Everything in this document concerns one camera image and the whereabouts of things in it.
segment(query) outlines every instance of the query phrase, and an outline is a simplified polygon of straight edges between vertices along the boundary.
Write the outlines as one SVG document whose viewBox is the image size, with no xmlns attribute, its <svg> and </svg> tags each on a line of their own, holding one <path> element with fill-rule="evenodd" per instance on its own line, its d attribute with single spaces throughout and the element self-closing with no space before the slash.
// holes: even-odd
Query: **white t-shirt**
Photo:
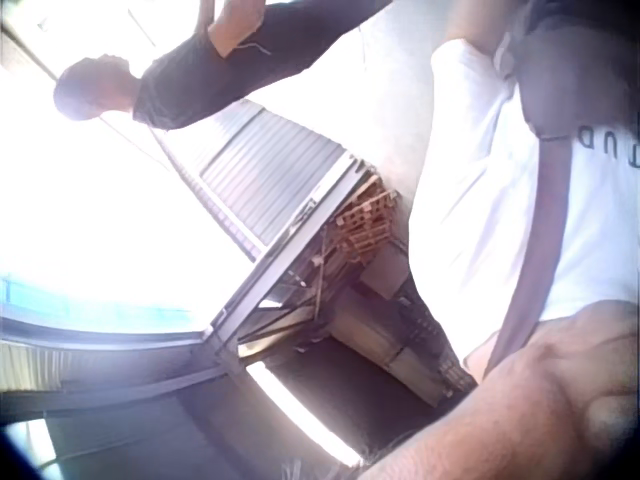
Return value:
<svg viewBox="0 0 640 480">
<path fill-rule="evenodd" d="M 515 289 L 533 216 L 538 140 L 519 89 L 489 57 L 454 40 L 434 53 L 432 67 L 433 127 L 409 258 L 420 295 L 464 359 L 500 329 Z M 624 130 L 585 126 L 579 133 L 543 320 L 599 300 L 638 301 L 639 142 Z"/>
</svg>

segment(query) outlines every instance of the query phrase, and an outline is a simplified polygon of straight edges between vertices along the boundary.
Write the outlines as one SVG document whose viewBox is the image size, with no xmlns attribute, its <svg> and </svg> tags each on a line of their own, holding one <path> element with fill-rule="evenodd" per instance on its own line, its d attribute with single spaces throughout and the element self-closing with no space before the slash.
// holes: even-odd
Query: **man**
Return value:
<svg viewBox="0 0 640 480">
<path fill-rule="evenodd" d="M 597 2 L 581 1 L 534 0 L 529 21 L 598 23 L 581 9 Z M 583 478 L 637 427 L 640 141 L 629 124 L 574 132 L 566 229 L 541 321 L 484 379 L 536 198 L 541 140 L 525 121 L 519 85 L 495 62 L 525 3 L 454 8 L 432 58 L 433 127 L 410 221 L 418 290 L 480 385 L 363 479 Z M 631 32 L 634 15 L 637 7 L 623 18 Z"/>
<path fill-rule="evenodd" d="M 54 102 L 72 120 L 109 110 L 163 130 L 183 128 L 310 67 L 343 34 L 391 0 L 228 0 L 213 22 L 202 0 L 194 35 L 141 79 L 122 58 L 85 58 L 58 80 Z"/>
</svg>

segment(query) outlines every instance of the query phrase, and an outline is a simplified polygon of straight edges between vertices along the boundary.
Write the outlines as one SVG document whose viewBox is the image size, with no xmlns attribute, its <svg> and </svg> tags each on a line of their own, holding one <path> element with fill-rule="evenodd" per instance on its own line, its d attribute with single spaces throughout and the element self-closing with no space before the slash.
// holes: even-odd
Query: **shoulder strap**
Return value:
<svg viewBox="0 0 640 480">
<path fill-rule="evenodd" d="M 549 296 L 567 221 L 571 140 L 562 137 L 540 141 L 538 187 L 529 242 L 485 376 L 527 343 Z"/>
</svg>

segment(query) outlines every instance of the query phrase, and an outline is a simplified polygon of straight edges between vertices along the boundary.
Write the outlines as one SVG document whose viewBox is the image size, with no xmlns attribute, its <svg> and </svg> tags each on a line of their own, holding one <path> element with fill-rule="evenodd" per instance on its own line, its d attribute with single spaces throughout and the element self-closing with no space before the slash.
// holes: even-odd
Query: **floor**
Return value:
<svg viewBox="0 0 640 480">
<path fill-rule="evenodd" d="M 395 0 L 308 71 L 249 97 L 375 165 L 402 197 L 396 235 L 403 243 L 431 129 L 430 57 L 450 4 Z"/>
</svg>

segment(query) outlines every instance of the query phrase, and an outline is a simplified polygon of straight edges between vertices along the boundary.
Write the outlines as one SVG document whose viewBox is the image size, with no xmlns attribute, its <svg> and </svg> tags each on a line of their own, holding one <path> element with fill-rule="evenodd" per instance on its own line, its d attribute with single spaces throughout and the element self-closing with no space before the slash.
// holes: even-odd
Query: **stacked pallet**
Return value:
<svg viewBox="0 0 640 480">
<path fill-rule="evenodd" d="M 338 248 L 351 263 L 367 265 L 391 238 L 397 194 L 372 175 L 334 216 L 329 251 Z"/>
</svg>

